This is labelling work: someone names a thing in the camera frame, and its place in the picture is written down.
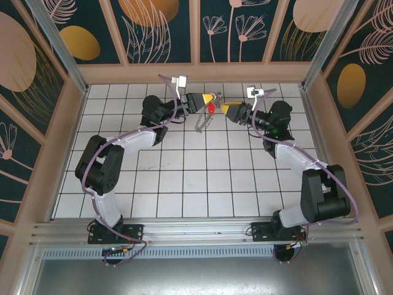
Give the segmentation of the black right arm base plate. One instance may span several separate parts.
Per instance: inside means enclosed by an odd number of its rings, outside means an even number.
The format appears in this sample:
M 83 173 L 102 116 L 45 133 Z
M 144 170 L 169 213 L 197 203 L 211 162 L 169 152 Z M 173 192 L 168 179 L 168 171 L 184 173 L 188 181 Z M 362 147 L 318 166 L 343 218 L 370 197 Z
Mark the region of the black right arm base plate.
M 286 242 L 306 240 L 306 230 L 302 226 L 283 227 L 272 222 L 253 222 L 251 234 L 254 242 Z

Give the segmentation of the silver chain necklace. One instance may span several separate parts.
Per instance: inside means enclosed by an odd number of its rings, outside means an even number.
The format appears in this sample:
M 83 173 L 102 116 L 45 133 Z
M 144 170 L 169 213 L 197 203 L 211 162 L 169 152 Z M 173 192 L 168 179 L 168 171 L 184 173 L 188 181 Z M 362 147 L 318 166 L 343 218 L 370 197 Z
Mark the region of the silver chain necklace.
M 223 94 L 221 92 L 216 92 L 216 93 L 213 93 L 213 94 L 214 94 L 214 100 L 211 101 L 210 103 L 214 103 L 215 104 L 216 112 L 217 112 L 220 109 L 220 107 L 221 107 L 221 105 L 223 103 L 224 97 L 223 97 Z M 215 114 L 214 115 L 209 114 L 208 113 L 208 106 L 205 107 L 203 109 L 203 112 L 199 115 L 199 117 L 198 117 L 198 119 L 196 121 L 195 131 L 197 133 L 201 133 L 202 131 L 207 130 L 207 128 L 211 124 Z

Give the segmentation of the aluminium table side rail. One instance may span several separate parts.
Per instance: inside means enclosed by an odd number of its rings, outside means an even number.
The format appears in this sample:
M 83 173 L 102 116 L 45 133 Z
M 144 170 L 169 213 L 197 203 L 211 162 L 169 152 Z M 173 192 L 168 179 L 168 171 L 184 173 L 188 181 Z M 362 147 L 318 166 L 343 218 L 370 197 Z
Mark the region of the aluminium table side rail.
M 302 90 L 301 94 L 319 159 L 330 165 L 340 164 L 345 167 L 340 155 L 343 128 L 337 111 L 333 109 L 332 95 L 322 84 L 314 84 L 309 89 Z
M 84 107 L 86 104 L 86 100 L 87 100 L 89 91 L 90 91 L 90 86 L 87 85 L 87 89 L 83 92 L 83 94 L 81 94 L 80 102 L 77 105 L 77 113 L 76 113 L 75 118 L 73 119 L 73 123 L 72 123 L 71 129 L 70 129 L 68 141 L 66 143 L 66 149 L 63 151 L 63 153 L 61 155 L 62 156 L 61 165 L 60 165 L 58 177 L 55 181 L 55 186 L 53 188 L 53 192 L 52 192 L 49 204 L 48 204 L 47 212 L 45 214 L 44 223 L 50 223 L 52 220 L 52 217 L 53 217 L 53 212 L 56 211 L 58 197 L 61 194 L 61 190 L 63 188 L 63 184 L 64 184 L 65 177 L 67 174 L 68 161 L 71 158 L 72 147 L 74 144 L 74 140 L 76 139 L 77 130 L 79 128 L 80 120 L 81 120 L 82 114 L 84 112 Z

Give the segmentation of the aluminium frame post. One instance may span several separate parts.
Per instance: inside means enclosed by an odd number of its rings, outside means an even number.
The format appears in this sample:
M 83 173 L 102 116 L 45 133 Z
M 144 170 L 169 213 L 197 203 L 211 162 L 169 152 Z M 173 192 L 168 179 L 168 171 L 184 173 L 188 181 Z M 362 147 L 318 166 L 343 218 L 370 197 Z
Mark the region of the aluminium frame post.
M 25 2 L 78 89 L 86 94 L 87 83 L 57 28 L 57 25 L 65 25 L 75 14 L 76 0 L 25 0 Z
M 299 90 L 306 91 L 312 86 L 323 64 L 329 57 L 337 40 L 342 35 L 348 21 L 352 17 L 358 2 L 359 0 L 342 0 L 331 25 L 325 33 L 320 46 L 317 48 L 302 82 L 298 85 Z

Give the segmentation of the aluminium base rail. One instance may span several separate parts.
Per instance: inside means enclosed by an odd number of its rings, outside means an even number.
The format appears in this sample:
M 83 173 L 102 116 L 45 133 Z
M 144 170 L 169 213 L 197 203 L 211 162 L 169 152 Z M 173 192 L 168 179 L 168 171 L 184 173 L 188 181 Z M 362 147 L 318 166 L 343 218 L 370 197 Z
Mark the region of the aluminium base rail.
M 253 222 L 268 222 L 268 217 L 240 218 L 126 218 L 125 224 L 142 224 L 143 240 L 149 246 L 250 245 L 246 230 Z M 60 218 L 33 225 L 31 245 L 85 246 L 88 218 Z M 361 242 L 360 225 L 322 223 L 309 227 L 310 243 Z

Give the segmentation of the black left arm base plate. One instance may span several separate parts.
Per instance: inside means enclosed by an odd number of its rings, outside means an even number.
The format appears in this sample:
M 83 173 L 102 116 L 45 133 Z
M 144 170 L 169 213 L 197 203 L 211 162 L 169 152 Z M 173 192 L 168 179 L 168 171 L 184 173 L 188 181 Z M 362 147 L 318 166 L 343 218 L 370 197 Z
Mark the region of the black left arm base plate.
M 115 225 L 114 230 L 124 236 L 142 240 L 144 226 L 142 224 L 124 224 L 122 221 L 119 221 Z M 90 245 L 118 245 L 129 243 L 129 241 L 112 233 L 107 227 L 94 220 L 88 227 L 87 243 Z

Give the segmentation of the grey metal sheet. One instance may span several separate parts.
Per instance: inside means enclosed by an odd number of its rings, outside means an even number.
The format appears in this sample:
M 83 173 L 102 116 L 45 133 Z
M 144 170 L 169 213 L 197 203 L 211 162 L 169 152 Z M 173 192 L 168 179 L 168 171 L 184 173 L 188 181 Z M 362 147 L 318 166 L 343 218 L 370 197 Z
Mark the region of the grey metal sheet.
M 352 258 L 45 260 L 23 295 L 380 295 Z

